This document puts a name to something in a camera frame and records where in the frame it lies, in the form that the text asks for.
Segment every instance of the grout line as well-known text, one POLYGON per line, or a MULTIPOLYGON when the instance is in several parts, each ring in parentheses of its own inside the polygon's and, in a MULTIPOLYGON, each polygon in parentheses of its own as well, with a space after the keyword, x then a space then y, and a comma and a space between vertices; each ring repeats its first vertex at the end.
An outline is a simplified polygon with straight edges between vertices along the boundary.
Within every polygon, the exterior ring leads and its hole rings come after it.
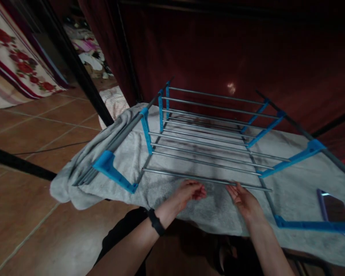
POLYGON ((28 236, 14 249, 14 251, 4 260, 4 262, 0 265, 0 270, 10 261, 11 258, 15 256, 15 254, 19 251, 19 249, 26 243, 27 240, 40 228, 40 226, 48 219, 49 216, 55 211, 55 209, 60 205, 60 203, 56 203, 56 205, 48 212, 48 214, 36 225, 36 227, 28 234, 28 236))
MULTIPOLYGON (((94 114, 91 115, 90 117, 88 117, 87 119, 81 121, 80 123, 83 123, 83 122, 87 121, 88 119, 92 118, 93 116, 94 116, 94 114)), ((64 132, 62 135, 60 135, 59 137, 57 137, 57 138, 55 138, 54 140, 52 140, 50 143, 48 143, 48 144, 46 144, 46 145, 40 147, 40 148, 39 148, 38 150, 36 150, 36 151, 43 150, 44 148, 46 148, 47 146, 51 145, 53 142, 59 140, 61 137, 67 135, 69 132, 71 132, 73 129, 75 129, 75 128, 77 128, 77 127, 79 127, 79 125, 75 125, 75 126, 72 127, 71 129, 69 129, 68 131, 64 132)), ((27 156, 26 158, 24 158, 24 159, 27 160, 28 158, 32 157, 32 156, 35 155, 35 154, 36 154, 36 153, 32 153, 32 154, 28 155, 28 156, 27 156)))
MULTIPOLYGON (((21 112, 18 112, 18 111, 7 111, 7 112, 10 112, 10 113, 15 113, 15 114, 20 114, 20 115, 27 115, 27 114, 24 114, 24 113, 21 113, 21 112)), ((62 121, 58 121, 58 120, 54 120, 54 119, 49 119, 49 118, 44 118, 44 117, 39 117, 38 115, 27 115, 27 116, 30 116, 32 118, 38 118, 38 119, 44 119, 44 120, 48 120, 48 121, 53 121, 53 122, 57 122, 57 123, 63 123, 63 124, 66 124, 66 125, 73 125, 73 126, 78 126, 78 127, 84 127, 84 128, 89 128, 89 129, 92 129, 92 130, 97 130, 97 131, 101 131, 101 130, 98 130, 96 128, 91 128, 91 127, 88 127, 88 126, 81 126, 80 124, 84 123, 86 120, 90 119, 91 117, 85 119, 84 121, 81 121, 79 123, 79 125, 77 124, 73 124, 73 123, 66 123, 66 122, 62 122, 62 121)))
MULTIPOLYGON (((58 107, 67 105, 67 104, 69 104, 69 103, 71 103, 71 102, 74 102, 74 101, 75 101, 75 99, 72 100, 72 101, 70 101, 70 102, 67 102, 67 103, 65 103, 65 104, 58 105, 57 107, 54 107, 54 108, 52 108, 52 109, 50 109, 50 110, 48 110, 48 111, 46 111, 46 112, 52 111, 52 110, 54 110, 54 109, 57 109, 58 107)), ((26 119, 26 120, 23 120, 23 121, 21 121, 21 122, 15 124, 15 125, 12 125, 12 126, 10 126, 10 127, 8 127, 8 128, 5 128, 5 129, 1 130, 0 133, 3 133, 4 131, 7 131, 7 130, 13 128, 13 127, 16 127, 16 126, 18 126, 18 125, 20 125, 20 124, 22 124, 22 123, 24 123, 24 122, 27 122, 27 121, 29 121, 29 120, 31 120, 31 119, 33 119, 33 118, 35 117, 35 116, 28 115, 28 114, 25 114, 25 113, 22 113, 22 112, 11 111, 11 110, 7 110, 7 109, 1 109, 0 111, 9 112, 9 113, 15 113, 15 114, 20 114, 20 115, 25 115, 25 116, 28 116, 28 117, 29 117, 29 118, 26 119)))
POLYGON ((88 98, 83 99, 83 98, 78 98, 78 97, 69 96, 69 95, 60 95, 60 94, 59 94, 59 96, 69 97, 69 98, 73 98, 73 99, 77 99, 77 100, 88 100, 88 98))

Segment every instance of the clothes drying rack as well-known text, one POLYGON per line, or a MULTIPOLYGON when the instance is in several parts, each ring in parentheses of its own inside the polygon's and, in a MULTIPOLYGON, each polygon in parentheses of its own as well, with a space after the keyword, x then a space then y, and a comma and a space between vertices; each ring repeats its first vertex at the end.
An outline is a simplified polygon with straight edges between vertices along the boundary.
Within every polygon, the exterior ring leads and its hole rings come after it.
POLYGON ((79 186, 79 185, 83 185, 83 184, 86 184, 86 185, 90 184, 90 182, 94 179, 94 177, 96 176, 96 174, 98 172, 102 172, 103 174, 108 176, 110 179, 114 180, 117 184, 119 184, 120 186, 122 186, 124 189, 126 189, 127 191, 129 191, 132 194, 135 193, 144 173, 157 173, 157 174, 164 174, 164 175, 176 176, 176 177, 181 177, 181 178, 196 179, 199 181, 212 182, 212 183, 217 183, 217 184, 235 185, 234 182, 228 181, 228 180, 212 179, 212 178, 194 176, 194 175, 189 175, 189 174, 184 174, 184 173, 179 173, 179 172, 174 172, 174 171, 156 170, 156 169, 152 169, 152 168, 148 167, 148 164, 149 164, 152 156, 162 155, 162 156, 166 156, 166 157, 190 161, 193 163, 199 163, 199 164, 229 169, 229 170, 233 170, 233 171, 239 171, 241 173, 248 173, 248 174, 252 174, 252 175, 257 175, 259 178, 259 181, 261 183, 261 186, 253 186, 253 185, 245 184, 245 183, 242 184, 242 186, 247 188, 247 189, 261 190, 265 193, 265 196, 266 196, 267 201, 269 203, 269 206, 271 208, 272 214, 273 214, 274 219, 276 221, 276 224, 279 228, 291 228, 291 229, 316 230, 316 231, 324 231, 324 232, 345 233, 345 222, 286 221, 281 216, 276 214, 276 210, 275 210, 272 198, 270 196, 270 192, 272 190, 268 189, 266 187, 265 182, 264 182, 264 178, 266 178, 272 174, 275 174, 275 173, 277 173, 283 169, 286 169, 287 167, 290 167, 290 166, 292 166, 298 162, 301 162, 301 161, 303 161, 303 160, 305 160, 305 159, 307 159, 307 158, 309 158, 309 157, 311 157, 311 156, 313 156, 319 152, 322 152, 327 157, 329 157, 335 163, 335 165, 337 165, 345 173, 345 166, 334 155, 332 155, 320 141, 318 141, 317 139, 314 139, 311 135, 309 135, 294 120, 292 120, 289 116, 287 116, 284 111, 279 109, 273 102, 271 102, 271 100, 266 98, 259 91, 256 91, 256 92, 264 99, 263 102, 255 102, 255 101, 251 101, 251 100, 238 99, 238 98, 233 98, 233 97, 214 95, 214 94, 208 94, 208 93, 203 93, 203 92, 197 92, 197 91, 192 91, 192 90, 186 90, 186 89, 171 87, 170 83, 172 80, 173 80, 173 78, 166 83, 166 85, 157 93, 157 95, 153 98, 153 100, 145 108, 143 108, 137 115, 135 115, 132 118, 132 120, 130 121, 129 124, 124 126, 124 128, 117 134, 117 136, 107 146, 107 150, 92 164, 92 166, 90 166, 78 178, 78 180, 73 184, 74 186, 79 186), (219 107, 219 106, 215 106, 215 105, 207 105, 207 104, 203 104, 203 103, 197 103, 197 102, 175 99, 175 98, 170 97, 170 90, 178 90, 178 91, 191 93, 191 94, 204 95, 204 96, 210 96, 210 97, 218 97, 218 98, 223 98, 223 99, 227 99, 227 100, 248 102, 251 104, 258 105, 259 108, 258 108, 257 112, 249 112, 249 111, 245 111, 245 110, 238 110, 238 109, 233 109, 233 108, 219 107), (159 133, 151 132, 149 129, 149 125, 148 125, 149 108, 157 100, 158 100, 158 105, 159 105, 159 126, 160 126, 160 132, 159 133), (215 108, 215 109, 220 109, 220 110, 225 110, 225 111, 246 113, 246 114, 252 115, 252 117, 248 122, 241 122, 241 121, 237 121, 237 120, 231 120, 231 119, 226 119, 226 118, 206 116, 206 115, 201 115, 201 114, 197 114, 197 113, 186 112, 183 110, 170 109, 170 101, 180 102, 180 103, 190 104, 190 105, 198 105, 198 106, 202 106, 202 107, 206 107, 206 108, 215 108), (263 111, 269 105, 271 105, 277 111, 276 116, 267 115, 267 114, 263 113, 263 111), (193 120, 187 120, 187 119, 181 119, 181 118, 173 117, 172 116, 173 114, 188 116, 188 117, 192 118, 193 120), (272 119, 272 122, 266 128, 252 125, 252 123, 258 117, 270 118, 270 119, 272 119), (202 122, 195 122, 194 121, 195 118, 209 119, 211 121, 221 122, 221 123, 225 123, 225 124, 232 124, 232 125, 235 125, 236 127, 232 128, 232 127, 221 126, 221 125, 211 125, 211 124, 206 124, 206 123, 202 123, 202 122), (306 149, 304 149, 300 153, 298 153, 292 157, 289 157, 289 158, 272 156, 272 155, 268 155, 268 154, 253 152, 250 150, 250 148, 253 145, 255 145, 261 138, 263 138, 263 136, 265 136, 268 132, 270 132, 283 119, 286 119, 288 122, 290 122, 290 124, 294 125, 306 138, 308 138, 309 142, 307 144, 306 149), (122 174, 120 174, 114 168, 114 166, 113 166, 113 162, 115 159, 114 152, 140 120, 142 122, 149 156, 147 157, 147 160, 145 161, 145 164, 143 165, 143 167, 142 167, 142 169, 141 169, 141 171, 137 177, 136 182, 131 184, 122 174), (170 129, 165 128, 167 124, 172 124, 172 125, 177 125, 177 126, 188 126, 189 128, 198 129, 198 130, 214 131, 216 133, 220 133, 220 134, 222 133, 225 135, 230 135, 231 137, 236 136, 236 137, 240 137, 242 142, 234 142, 234 141, 228 141, 228 140, 224 140, 224 139, 207 137, 207 136, 201 135, 201 132, 200 132, 200 134, 195 134, 195 133, 191 133, 191 132, 187 133, 184 131, 170 130, 170 129), (245 131, 248 128, 257 128, 257 129, 260 129, 261 131, 256 136, 252 136, 252 135, 245 134, 245 131), (193 137, 193 138, 203 138, 203 139, 210 141, 211 143, 202 142, 202 141, 189 139, 189 138, 176 137, 176 136, 171 135, 174 133, 180 134, 183 136, 193 137), (151 141, 151 136, 157 137, 157 139, 154 143, 152 143, 152 141, 151 141), (193 145, 202 145, 202 146, 207 146, 207 147, 211 147, 211 148, 218 148, 218 149, 223 149, 223 150, 232 151, 232 152, 245 153, 245 154, 248 154, 250 156, 251 162, 246 162, 243 160, 232 159, 232 158, 225 158, 222 156, 216 156, 213 154, 208 154, 208 153, 203 153, 203 152, 193 151, 193 150, 188 150, 188 149, 182 149, 182 148, 172 147, 172 146, 168 146, 168 145, 161 145, 161 144, 159 144, 159 140, 163 139, 163 138, 168 138, 170 140, 176 140, 176 141, 182 141, 182 142, 185 142, 188 144, 193 144, 193 145), (232 144, 232 145, 244 146, 245 150, 238 149, 238 148, 232 148, 229 146, 217 145, 217 144, 215 144, 215 141, 216 142, 224 142, 224 143, 228 143, 228 144, 232 144), (179 156, 179 155, 172 155, 172 154, 167 154, 167 153, 163 153, 163 152, 157 152, 157 151, 155 151, 155 149, 157 147, 174 150, 176 152, 191 153, 191 154, 209 157, 209 158, 213 158, 213 159, 221 159, 221 160, 231 162, 233 164, 239 163, 239 164, 251 165, 251 166, 255 167, 255 171, 253 172, 253 171, 248 171, 248 170, 236 168, 234 166, 223 166, 223 165, 209 163, 209 162, 205 162, 205 161, 201 161, 201 160, 197 160, 197 159, 186 158, 186 157, 179 156), (254 159, 255 156, 260 156, 262 158, 269 158, 269 159, 277 160, 277 161, 279 161, 279 163, 273 167, 257 164, 255 159, 254 159))

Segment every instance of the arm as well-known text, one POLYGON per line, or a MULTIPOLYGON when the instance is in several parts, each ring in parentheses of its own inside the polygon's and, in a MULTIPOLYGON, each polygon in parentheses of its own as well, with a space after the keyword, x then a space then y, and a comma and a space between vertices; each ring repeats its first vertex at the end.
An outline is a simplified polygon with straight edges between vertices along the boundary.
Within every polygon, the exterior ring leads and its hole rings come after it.
MULTIPOLYGON (((156 217, 166 229, 178 213, 186 207, 189 200, 200 200, 205 197, 206 191, 201 183, 185 180, 177 191, 156 209, 156 217)), ((106 271, 112 271, 113 275, 135 275, 158 238, 159 235, 152 227, 150 219, 146 218, 116 244, 88 275, 103 275, 106 271)))
POLYGON ((227 185, 226 189, 245 220, 263 273, 294 276, 257 199, 238 182, 236 187, 227 185))

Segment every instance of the red rose pattern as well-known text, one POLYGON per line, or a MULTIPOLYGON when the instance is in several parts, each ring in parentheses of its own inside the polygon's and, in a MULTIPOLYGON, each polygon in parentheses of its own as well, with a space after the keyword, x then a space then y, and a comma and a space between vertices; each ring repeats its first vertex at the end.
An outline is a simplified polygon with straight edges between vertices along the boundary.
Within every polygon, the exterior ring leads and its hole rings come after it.
POLYGON ((20 58, 22 60, 28 60, 29 59, 29 57, 25 53, 22 53, 22 52, 18 52, 16 55, 18 56, 18 58, 20 58))
POLYGON ((37 72, 34 70, 36 69, 37 62, 29 57, 26 53, 21 52, 18 50, 17 45, 15 45, 15 38, 12 38, 2 29, 0 29, 0 42, 4 47, 7 47, 9 50, 9 57, 17 63, 18 71, 17 75, 21 78, 30 78, 30 82, 33 84, 37 84, 41 90, 52 91, 56 88, 55 85, 52 85, 49 82, 41 82, 39 78, 35 77, 37 72))
POLYGON ((28 64, 26 64, 24 62, 18 63, 18 68, 20 71, 27 73, 27 74, 33 72, 33 69, 28 64))
POLYGON ((30 76, 30 82, 32 83, 38 83, 39 82, 39 79, 34 77, 34 76, 30 76))
POLYGON ((12 38, 6 32, 0 29, 0 41, 3 43, 9 43, 12 41, 12 38))
POLYGON ((49 82, 44 82, 42 83, 42 87, 45 88, 48 91, 51 91, 55 88, 55 86, 53 86, 51 83, 49 82))
POLYGON ((19 62, 19 58, 15 54, 9 55, 9 57, 14 60, 15 62, 19 62))

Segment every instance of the striped cloth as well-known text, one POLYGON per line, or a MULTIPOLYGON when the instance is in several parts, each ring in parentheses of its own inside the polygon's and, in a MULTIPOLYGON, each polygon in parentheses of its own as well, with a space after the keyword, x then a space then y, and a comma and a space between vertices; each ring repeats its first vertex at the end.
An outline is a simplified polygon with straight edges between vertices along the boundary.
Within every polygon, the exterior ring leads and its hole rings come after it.
MULTIPOLYGON (((100 91, 100 96, 114 121, 121 115, 121 113, 129 108, 129 105, 119 86, 100 91)), ((106 128, 106 125, 104 124, 100 116, 99 121, 101 128, 104 130, 106 128)))

